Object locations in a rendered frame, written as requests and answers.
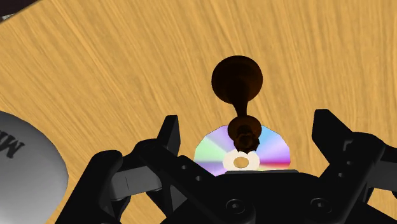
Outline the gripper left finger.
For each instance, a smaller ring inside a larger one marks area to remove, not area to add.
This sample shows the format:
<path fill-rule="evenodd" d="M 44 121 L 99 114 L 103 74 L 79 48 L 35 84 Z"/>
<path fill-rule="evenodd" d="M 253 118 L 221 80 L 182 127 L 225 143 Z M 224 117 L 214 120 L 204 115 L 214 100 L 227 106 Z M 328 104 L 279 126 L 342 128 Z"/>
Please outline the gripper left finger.
<path fill-rule="evenodd" d="M 206 207 L 184 195 L 179 122 L 168 115 L 157 138 L 138 142 L 126 156 L 117 150 L 95 154 L 83 171 L 55 224 L 122 224 L 131 197 L 146 193 L 166 218 L 160 224 L 216 224 Z"/>

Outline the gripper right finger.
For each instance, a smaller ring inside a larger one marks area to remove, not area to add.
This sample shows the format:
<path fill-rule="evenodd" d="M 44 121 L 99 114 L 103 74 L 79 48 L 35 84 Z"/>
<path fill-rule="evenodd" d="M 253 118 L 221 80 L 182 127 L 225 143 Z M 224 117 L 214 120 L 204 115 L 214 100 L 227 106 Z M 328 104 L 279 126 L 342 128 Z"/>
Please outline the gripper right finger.
<path fill-rule="evenodd" d="M 315 110 L 312 140 L 329 163 L 319 177 L 324 204 L 316 213 L 319 224 L 397 224 L 368 205 L 376 188 L 397 198 L 397 148 L 351 131 L 328 109 Z"/>

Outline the iridescent compact disc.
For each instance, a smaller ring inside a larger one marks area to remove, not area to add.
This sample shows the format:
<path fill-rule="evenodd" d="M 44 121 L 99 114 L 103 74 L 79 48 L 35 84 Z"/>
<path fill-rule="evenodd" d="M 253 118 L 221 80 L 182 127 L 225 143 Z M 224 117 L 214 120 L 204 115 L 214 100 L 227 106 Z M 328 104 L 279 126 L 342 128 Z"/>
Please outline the iridescent compact disc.
<path fill-rule="evenodd" d="M 215 176 L 227 171 L 267 171 L 287 169 L 291 163 L 289 147 L 273 130 L 261 127 L 257 149 L 237 151 L 226 125 L 208 133 L 195 149 L 193 161 Z"/>

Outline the white rounded container with lettering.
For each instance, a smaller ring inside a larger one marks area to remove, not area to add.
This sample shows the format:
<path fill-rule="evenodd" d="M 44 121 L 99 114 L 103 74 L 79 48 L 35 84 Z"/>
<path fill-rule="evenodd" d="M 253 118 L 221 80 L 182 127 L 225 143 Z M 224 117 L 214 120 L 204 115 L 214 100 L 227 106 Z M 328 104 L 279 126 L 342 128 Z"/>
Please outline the white rounded container with lettering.
<path fill-rule="evenodd" d="M 30 123 L 0 111 L 0 224 L 45 224 L 68 179 L 53 143 Z"/>

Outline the dark brown wooden pepper mill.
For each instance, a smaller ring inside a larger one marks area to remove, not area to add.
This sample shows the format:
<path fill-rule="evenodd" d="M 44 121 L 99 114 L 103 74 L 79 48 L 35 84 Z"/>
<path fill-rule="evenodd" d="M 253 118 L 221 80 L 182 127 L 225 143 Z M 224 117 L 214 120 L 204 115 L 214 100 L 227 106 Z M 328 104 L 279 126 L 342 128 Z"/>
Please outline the dark brown wooden pepper mill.
<path fill-rule="evenodd" d="M 260 121 L 247 113 L 248 102 L 263 85 L 259 65 L 249 57 L 234 55 L 217 64 L 211 77 L 212 90 L 225 103 L 231 104 L 237 116 L 228 124 L 227 132 L 237 151 L 255 151 L 260 143 Z"/>

